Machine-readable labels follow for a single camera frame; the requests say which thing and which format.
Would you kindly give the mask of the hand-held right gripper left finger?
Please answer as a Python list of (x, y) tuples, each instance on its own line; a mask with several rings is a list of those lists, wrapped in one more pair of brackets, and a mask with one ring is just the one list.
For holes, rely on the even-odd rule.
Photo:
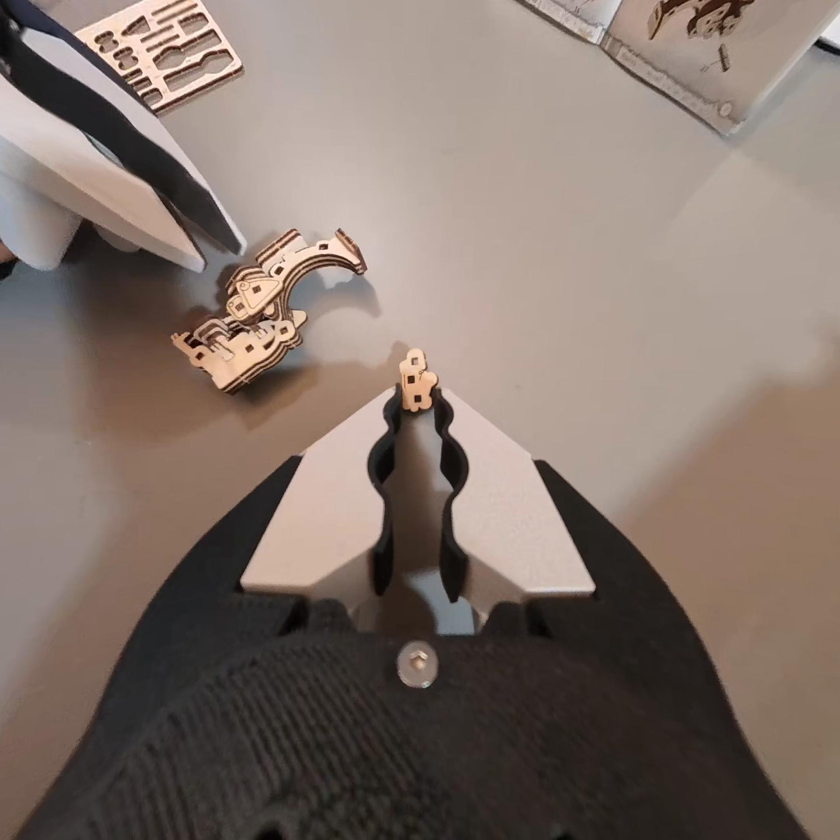
[(340, 602), (355, 624), (375, 624), (393, 572), (384, 483), (395, 465), (402, 411), (394, 385), (300, 456), (240, 578), (249, 594)]

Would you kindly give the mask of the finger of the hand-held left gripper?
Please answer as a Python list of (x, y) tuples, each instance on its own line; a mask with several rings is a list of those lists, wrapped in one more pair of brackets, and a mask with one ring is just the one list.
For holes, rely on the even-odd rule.
[(2, 79), (152, 186), (189, 235), (201, 229), (228, 252), (244, 254), (247, 243), (233, 219), (161, 121), (70, 31), (33, 3), (2, 2), (1, 55)]
[(206, 266), (152, 186), (5, 78), (1, 166), (2, 240), (29, 266), (58, 267), (82, 220), (187, 270)]

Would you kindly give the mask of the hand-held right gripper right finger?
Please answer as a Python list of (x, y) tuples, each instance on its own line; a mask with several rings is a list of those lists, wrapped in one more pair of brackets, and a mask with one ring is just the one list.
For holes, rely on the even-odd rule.
[(434, 425), (444, 502), (439, 572), (478, 624), (502, 603), (590, 597), (595, 583), (530, 453), (448, 388)]

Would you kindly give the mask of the wooden piece with square holes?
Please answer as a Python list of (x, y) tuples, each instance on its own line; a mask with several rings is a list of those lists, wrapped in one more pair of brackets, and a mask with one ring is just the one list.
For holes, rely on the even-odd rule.
[(438, 376), (427, 367), (427, 357), (420, 349), (410, 349), (399, 363), (402, 379), (402, 409), (407, 412), (425, 412), (433, 407), (434, 389)]

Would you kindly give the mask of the layered wooden puzzle model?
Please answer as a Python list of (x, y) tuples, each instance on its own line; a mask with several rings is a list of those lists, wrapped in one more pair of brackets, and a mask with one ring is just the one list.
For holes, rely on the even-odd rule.
[(366, 263), (359, 246), (340, 228), (313, 245), (292, 228), (228, 279), (222, 316), (173, 334), (171, 342), (219, 391), (233, 394), (301, 344), (308, 315), (290, 307), (291, 292), (303, 277), (326, 268), (361, 276)]

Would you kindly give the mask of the grey desk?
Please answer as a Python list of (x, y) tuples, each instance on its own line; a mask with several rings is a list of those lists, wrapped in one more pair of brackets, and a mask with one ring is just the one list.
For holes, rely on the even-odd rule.
[(235, 266), (88, 227), (2, 281), (2, 838), (144, 608), (410, 347), (646, 555), (764, 768), (838, 838), (838, 60), (723, 139), (517, 2), (206, 2), (245, 71), (164, 116), (248, 240), (343, 228), (283, 365), (172, 347)]

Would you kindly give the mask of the wooden cut-out puzzle sheet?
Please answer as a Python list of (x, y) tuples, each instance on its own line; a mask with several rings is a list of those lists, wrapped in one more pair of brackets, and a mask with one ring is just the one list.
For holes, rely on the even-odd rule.
[(79, 29), (76, 36), (155, 113), (171, 110), (244, 70), (199, 1), (138, 2)]

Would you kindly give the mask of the puzzle instruction booklet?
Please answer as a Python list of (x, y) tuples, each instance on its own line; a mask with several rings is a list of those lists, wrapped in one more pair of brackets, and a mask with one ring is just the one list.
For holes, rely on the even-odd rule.
[(838, 1), (522, 1), (721, 135), (838, 17)]

